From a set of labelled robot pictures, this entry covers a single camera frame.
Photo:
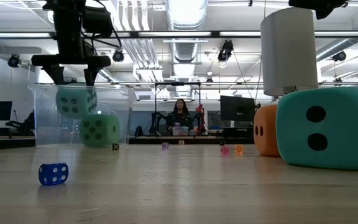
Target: ceiling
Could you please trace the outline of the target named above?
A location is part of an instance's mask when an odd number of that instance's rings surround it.
[[[40,4],[33,1],[10,2],[5,3],[14,7],[34,7],[39,8]],[[19,31],[53,31],[53,24],[47,19],[47,12],[34,9],[18,9],[0,4],[0,32],[19,32]],[[149,27],[152,30],[167,29],[164,1],[149,0]],[[260,30],[260,23],[265,16],[280,10],[286,6],[286,1],[271,0],[267,1],[267,7],[264,8],[264,1],[254,0],[252,7],[247,6],[248,1],[227,1],[227,0],[209,0],[209,6],[206,16],[205,30]],[[315,30],[353,30],[358,26],[358,1],[351,1],[346,8],[335,9],[327,18],[314,20]],[[316,39],[316,50],[331,43],[335,39],[318,38]],[[207,77],[206,72],[212,72],[215,82],[235,82],[241,80],[241,72],[248,82],[257,82],[260,75],[259,58],[261,52],[260,39],[233,39],[236,58],[232,56],[227,67],[220,68],[217,61],[213,60],[213,55],[222,46],[224,39],[207,39],[208,43],[201,44],[198,53],[198,62],[196,65],[195,78],[201,82]],[[163,77],[172,76],[172,65],[170,48],[164,44],[162,39],[154,39],[154,49],[156,51],[160,65],[163,68]],[[103,44],[95,44],[99,51],[114,53],[114,49]],[[56,54],[57,45],[53,40],[0,40],[0,47],[37,47],[41,48],[45,54]],[[344,62],[337,62],[335,69],[332,60],[320,62],[321,74],[323,80],[332,80],[333,76],[342,75],[358,71],[358,44],[355,44],[345,50],[347,58]],[[33,52],[23,52],[22,58],[30,60]],[[120,63],[112,63],[106,68],[111,72],[114,81],[133,82],[132,60],[126,55],[125,60]],[[81,66],[70,67],[74,72],[71,75],[77,75],[82,78]],[[358,74],[345,78],[347,82],[358,82]]]

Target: clear plastic bin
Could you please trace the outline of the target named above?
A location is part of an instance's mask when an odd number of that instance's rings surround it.
[[[35,86],[36,145],[127,144],[132,89],[113,86]]]
[[[174,136],[187,136],[189,133],[189,127],[173,127],[172,135]]]

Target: dice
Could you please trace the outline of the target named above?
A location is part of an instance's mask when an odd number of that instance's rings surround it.
[[[285,162],[358,170],[358,88],[287,94],[278,102],[276,129]]]
[[[221,146],[221,155],[226,156],[230,154],[229,146]]]
[[[263,156],[280,157],[276,139],[277,105],[259,108],[254,117],[255,147]]]
[[[38,169],[38,179],[42,185],[62,184],[67,177],[68,166],[64,162],[44,163]]]
[[[56,93],[56,106],[65,118],[83,119],[94,114],[98,104],[96,90],[90,87],[60,86]]]
[[[112,144],[112,149],[113,150],[119,150],[119,144],[113,143]]]
[[[234,146],[234,153],[242,154],[244,147],[242,145],[235,145]]]
[[[85,146],[103,147],[120,140],[120,124],[114,115],[93,114],[80,123],[80,139]]]
[[[162,148],[162,149],[169,149],[169,143],[163,142],[163,143],[161,144],[161,148]]]

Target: green dice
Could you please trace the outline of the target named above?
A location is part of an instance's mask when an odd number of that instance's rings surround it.
[[[119,120],[113,115],[89,115],[80,124],[81,142],[85,146],[103,147],[119,143],[120,132]]]
[[[56,93],[56,106],[65,118],[82,119],[95,113],[98,104],[96,90],[60,86]]]

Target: white wall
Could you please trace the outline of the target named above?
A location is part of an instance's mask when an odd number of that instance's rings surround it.
[[[35,82],[35,73],[24,68],[11,68],[7,61],[0,59],[0,101],[13,101],[11,120],[23,122],[34,109],[34,97],[27,85]]]

